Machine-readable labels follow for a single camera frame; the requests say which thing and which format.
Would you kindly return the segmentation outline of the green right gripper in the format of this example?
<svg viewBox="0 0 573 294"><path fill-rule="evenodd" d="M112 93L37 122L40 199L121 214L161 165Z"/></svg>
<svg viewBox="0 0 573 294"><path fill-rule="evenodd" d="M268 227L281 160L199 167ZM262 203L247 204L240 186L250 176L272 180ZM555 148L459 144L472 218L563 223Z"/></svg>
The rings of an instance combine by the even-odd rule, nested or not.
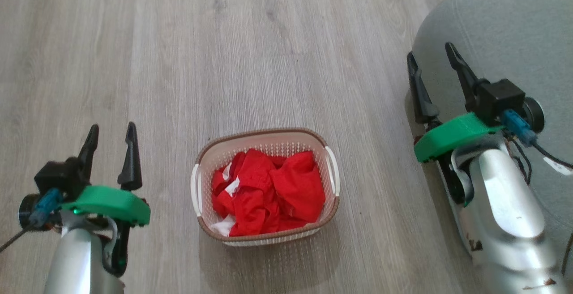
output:
<svg viewBox="0 0 573 294"><path fill-rule="evenodd" d="M473 112L478 104L475 92L478 78L453 43L445 43L445 50L450 66L457 73L465 98L465 109ZM475 192L470 174L463 169L467 161L463 157L469 157L468 161L471 162L474 157L490 149L505 154L504 139L499 133L502 127L487 126L475 113L467 113L442 124L438 119L440 111L428 95L413 52L407 54L406 62L414 121L433 127L414 144L415 156L420 163L436 162L451 201L466 207L473 200Z"/></svg>

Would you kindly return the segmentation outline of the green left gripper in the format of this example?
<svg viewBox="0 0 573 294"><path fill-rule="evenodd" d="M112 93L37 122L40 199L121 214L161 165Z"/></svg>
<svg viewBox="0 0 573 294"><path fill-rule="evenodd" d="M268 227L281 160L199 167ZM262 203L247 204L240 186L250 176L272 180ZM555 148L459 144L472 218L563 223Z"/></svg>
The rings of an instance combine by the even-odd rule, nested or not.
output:
<svg viewBox="0 0 573 294"><path fill-rule="evenodd" d="M99 125L93 124L78 154L80 174L85 182L90 182L98 137ZM97 235L96 239L103 241L103 268L118 278L127 269L130 230L149 225L151 218L149 204L131 193L142 186L137 127L133 121L128 124L125 143L124 163L117 177L121 189L89 185L76 200L65 202L60 207L63 234L76 229L90 234L100 230L112 231L112 237Z"/></svg>

